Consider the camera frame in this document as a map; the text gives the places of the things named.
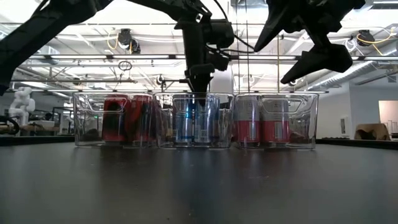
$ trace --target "blue soda can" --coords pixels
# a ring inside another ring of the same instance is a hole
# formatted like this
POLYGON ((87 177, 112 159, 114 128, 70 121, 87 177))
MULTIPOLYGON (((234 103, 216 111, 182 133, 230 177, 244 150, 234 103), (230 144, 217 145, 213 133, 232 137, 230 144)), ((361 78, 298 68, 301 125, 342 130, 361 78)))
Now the blue soda can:
POLYGON ((213 95, 206 97, 206 103, 195 102, 195 142, 211 143, 220 137, 218 119, 220 99, 213 95))
POLYGON ((173 96, 173 139, 176 143, 192 142, 192 108, 190 95, 173 96))

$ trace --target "black tabletop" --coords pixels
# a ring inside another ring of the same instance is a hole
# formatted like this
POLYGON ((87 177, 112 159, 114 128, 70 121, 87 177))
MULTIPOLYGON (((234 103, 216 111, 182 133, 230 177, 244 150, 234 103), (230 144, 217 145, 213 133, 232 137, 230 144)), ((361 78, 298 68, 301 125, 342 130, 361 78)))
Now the black tabletop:
POLYGON ((0 223, 398 223, 398 151, 0 147, 0 223))

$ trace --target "robotic arm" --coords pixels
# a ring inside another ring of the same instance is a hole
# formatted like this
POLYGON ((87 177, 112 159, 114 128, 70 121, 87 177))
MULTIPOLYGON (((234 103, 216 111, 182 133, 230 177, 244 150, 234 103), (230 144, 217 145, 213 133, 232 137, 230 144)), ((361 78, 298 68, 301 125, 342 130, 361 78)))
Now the robotic arm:
MULTIPOLYGON (((27 22, 0 41, 0 95, 22 62, 38 51, 69 25, 84 22, 113 0, 59 0, 37 11, 27 22)), ((218 48, 234 42, 232 25, 226 19, 211 19, 211 12, 200 0, 128 0, 168 14, 183 32, 187 70, 192 91, 206 92, 210 73, 226 70, 229 59, 209 52, 207 44, 218 48)))

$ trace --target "ceiling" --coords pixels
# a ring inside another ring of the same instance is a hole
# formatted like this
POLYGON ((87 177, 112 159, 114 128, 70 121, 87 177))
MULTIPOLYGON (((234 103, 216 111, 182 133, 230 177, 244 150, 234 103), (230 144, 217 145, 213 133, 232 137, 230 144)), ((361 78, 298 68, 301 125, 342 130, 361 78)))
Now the ceiling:
MULTIPOLYGON (((221 19, 223 15, 213 0, 201 0, 213 13, 214 19, 221 19)), ((227 12, 229 20, 233 23, 233 29, 242 39, 251 45, 256 40, 262 30, 268 15, 266 7, 250 7, 249 9, 240 8, 235 10, 227 0, 218 0, 223 9, 227 12)), ((21 22, 29 19, 39 0, 2 0, 0 8, 0 31, 8 34, 18 27, 21 22)), ((341 22, 343 28, 337 33, 329 34, 330 40, 335 44, 346 44, 351 36, 356 36, 359 30, 369 29, 376 40, 383 40, 390 36, 390 32, 398 32, 396 27, 398 22, 395 20, 397 10, 374 10, 370 9, 372 1, 367 1, 366 7, 361 10, 350 12, 341 22)), ((106 9, 97 13, 91 19, 82 24, 69 26, 64 29, 57 38, 48 43, 61 55, 86 55, 86 54, 126 54, 120 47, 115 50, 116 34, 120 29, 129 28, 132 35, 139 41, 142 54, 183 54, 182 33, 174 30, 175 21, 168 15, 140 6, 125 0, 115 0, 106 9)), ((300 55, 303 50, 310 50, 313 46, 312 41, 304 31, 293 34, 281 33, 282 40, 272 41, 265 47, 261 55, 300 55)), ((377 44, 378 48, 396 41, 396 34, 389 40, 377 44)), ((232 49, 247 50, 243 44, 235 42, 232 49)), ((378 55, 375 48, 357 46, 352 48, 352 55, 378 55)), ((120 60, 94 61, 94 60, 61 60, 59 66, 52 68, 47 63, 40 61, 26 62, 21 68, 28 71, 40 73, 41 75, 31 75, 29 78, 50 78, 50 75, 57 74, 58 79, 81 79, 95 80, 115 80, 115 77, 136 80, 138 83, 107 83, 109 89, 135 89, 135 90, 156 90, 160 86, 156 85, 156 77, 163 74, 165 78, 183 78, 185 70, 184 60, 130 60, 133 67, 130 71, 122 71, 117 66, 120 60), (90 67, 79 66, 90 63, 90 67), (74 67, 67 67, 65 64, 74 64, 74 67)), ((276 90, 278 71, 280 78, 292 67, 292 64, 283 63, 279 69, 275 63, 256 63, 248 66, 244 60, 233 61, 231 64, 235 76, 241 78, 241 86, 236 89, 246 91, 250 85, 252 90, 276 90)), ((316 80, 320 73, 308 76, 308 79, 316 80)), ((63 88, 89 88, 88 84, 75 86, 71 83, 64 83, 63 88)), ((186 90, 186 84, 174 83, 169 90, 186 90)))

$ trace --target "clear plastic bin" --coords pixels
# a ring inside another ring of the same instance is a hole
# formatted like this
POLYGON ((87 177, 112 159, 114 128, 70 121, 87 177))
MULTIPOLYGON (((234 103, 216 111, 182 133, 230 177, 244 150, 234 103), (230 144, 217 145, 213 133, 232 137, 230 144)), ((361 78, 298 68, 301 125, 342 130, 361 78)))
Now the clear plastic bin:
POLYGON ((74 93, 77 146, 147 147, 155 143, 153 96, 145 93, 74 93))
POLYGON ((239 94, 235 133, 243 148, 313 149, 317 94, 239 94))
POLYGON ((230 147, 233 95, 157 93, 154 97, 159 147, 230 147))

